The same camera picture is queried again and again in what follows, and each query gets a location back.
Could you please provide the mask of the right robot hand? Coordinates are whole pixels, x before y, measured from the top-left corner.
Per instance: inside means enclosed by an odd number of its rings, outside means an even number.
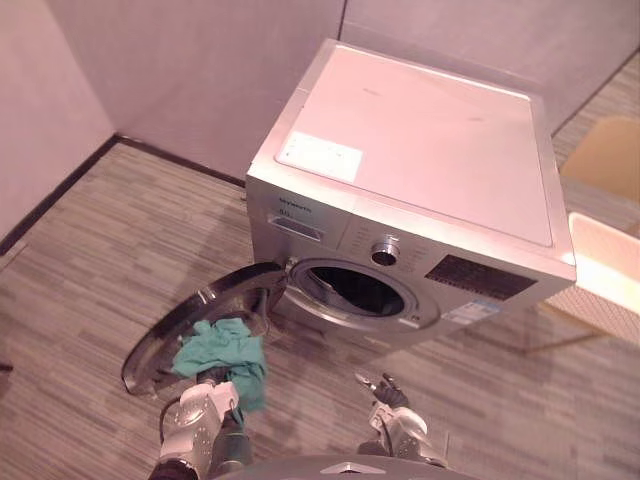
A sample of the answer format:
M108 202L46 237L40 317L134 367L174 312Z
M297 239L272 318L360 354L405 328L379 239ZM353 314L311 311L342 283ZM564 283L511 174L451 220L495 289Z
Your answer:
M354 377L356 381L367 388L379 402L390 408L410 407L408 397L398 387L390 374L383 372L378 383L374 383L361 373L355 373Z

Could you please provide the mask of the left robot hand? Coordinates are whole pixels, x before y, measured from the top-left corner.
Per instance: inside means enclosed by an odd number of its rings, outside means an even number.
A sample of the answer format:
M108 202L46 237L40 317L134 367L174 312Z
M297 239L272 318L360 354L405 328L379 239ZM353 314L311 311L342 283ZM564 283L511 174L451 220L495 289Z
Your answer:
M217 366L204 370L196 374L196 383L203 384L208 383L211 385L218 385L222 383L234 384L234 377L236 373L235 367L230 366Z

